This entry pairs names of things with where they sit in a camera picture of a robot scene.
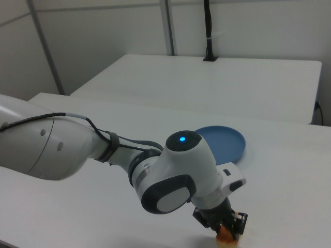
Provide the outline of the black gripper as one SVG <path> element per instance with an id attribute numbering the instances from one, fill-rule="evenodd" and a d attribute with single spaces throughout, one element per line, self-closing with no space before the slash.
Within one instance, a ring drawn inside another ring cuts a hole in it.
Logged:
<path id="1" fill-rule="evenodd" d="M 217 207 L 212 209 L 195 208 L 192 216 L 205 228 L 211 228 L 216 233 L 220 233 L 221 225 L 233 229 L 236 235 L 244 233 L 248 214 L 234 212 L 231 208 L 230 200 L 226 197 Z"/>

